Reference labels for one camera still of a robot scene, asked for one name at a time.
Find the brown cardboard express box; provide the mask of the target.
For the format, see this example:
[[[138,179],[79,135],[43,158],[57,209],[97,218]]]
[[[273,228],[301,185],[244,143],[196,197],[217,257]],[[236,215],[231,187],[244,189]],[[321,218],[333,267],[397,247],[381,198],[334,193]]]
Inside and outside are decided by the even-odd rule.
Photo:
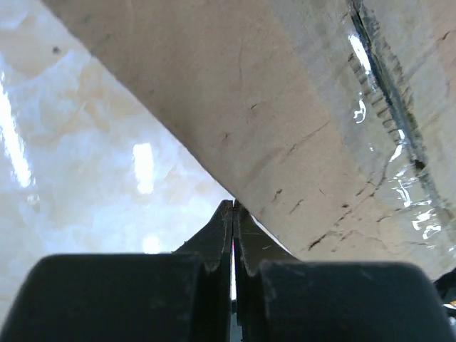
[[[47,1],[296,257],[455,267],[453,1]]]

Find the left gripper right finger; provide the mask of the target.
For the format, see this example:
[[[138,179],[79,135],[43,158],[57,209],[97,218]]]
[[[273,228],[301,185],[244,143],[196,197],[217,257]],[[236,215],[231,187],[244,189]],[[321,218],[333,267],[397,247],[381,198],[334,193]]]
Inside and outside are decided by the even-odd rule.
[[[452,313],[413,264],[299,261],[238,202],[237,319],[245,341],[453,341]]]

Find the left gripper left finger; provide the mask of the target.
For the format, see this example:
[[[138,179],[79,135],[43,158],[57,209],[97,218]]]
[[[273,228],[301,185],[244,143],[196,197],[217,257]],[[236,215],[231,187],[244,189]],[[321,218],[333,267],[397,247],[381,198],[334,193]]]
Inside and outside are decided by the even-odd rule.
[[[179,249],[56,254],[30,270],[3,341],[228,341],[233,203]]]

